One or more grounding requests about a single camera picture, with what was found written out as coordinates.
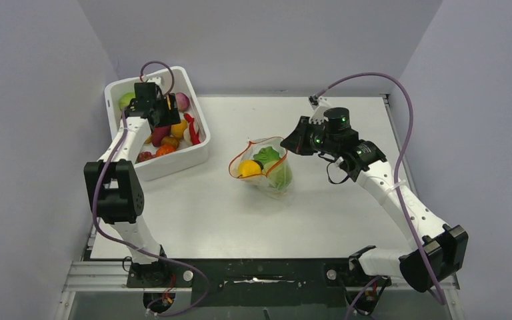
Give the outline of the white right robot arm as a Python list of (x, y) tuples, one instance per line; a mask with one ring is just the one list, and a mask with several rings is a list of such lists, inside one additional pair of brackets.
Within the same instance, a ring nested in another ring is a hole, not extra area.
[(469, 238), (466, 230), (450, 226), (419, 200), (380, 148), (351, 127), (348, 109), (320, 107), (312, 117), (300, 117), (280, 145), (337, 164), (347, 179), (378, 202), (408, 241), (405, 251), (370, 245), (352, 254), (348, 274), (354, 283), (366, 284), (374, 276), (398, 277), (423, 293), (460, 270)]

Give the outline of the yellow pear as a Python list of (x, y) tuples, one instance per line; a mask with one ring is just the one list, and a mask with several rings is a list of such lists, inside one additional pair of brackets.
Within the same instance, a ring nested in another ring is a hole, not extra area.
[(260, 162), (251, 159), (243, 160), (237, 168), (237, 177), (246, 178), (254, 175), (260, 175), (262, 174), (262, 170), (263, 166)]

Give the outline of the clear orange zip bag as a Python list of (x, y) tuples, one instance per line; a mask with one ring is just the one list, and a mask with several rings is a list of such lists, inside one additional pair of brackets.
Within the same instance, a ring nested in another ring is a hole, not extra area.
[(293, 172), (282, 141), (278, 136), (249, 140), (246, 148), (230, 161), (229, 175), (269, 197), (286, 196), (293, 184)]

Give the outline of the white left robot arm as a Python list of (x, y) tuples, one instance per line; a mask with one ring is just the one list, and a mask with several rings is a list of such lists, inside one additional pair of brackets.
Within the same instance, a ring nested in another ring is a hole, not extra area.
[(93, 224), (104, 238), (131, 253), (129, 275), (151, 287), (171, 282), (169, 260), (142, 216), (145, 196), (134, 164), (146, 138), (180, 121), (175, 99), (156, 83), (134, 84), (135, 97), (121, 110), (119, 130), (108, 150), (84, 166)]

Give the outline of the green lettuce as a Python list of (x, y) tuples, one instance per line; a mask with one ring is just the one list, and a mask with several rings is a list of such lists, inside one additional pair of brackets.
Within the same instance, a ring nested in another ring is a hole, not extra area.
[(272, 146), (261, 148), (253, 156), (253, 160), (260, 162), (263, 166), (262, 177), (258, 187), (269, 195), (280, 196), (287, 192), (293, 180), (292, 170), (280, 153)]

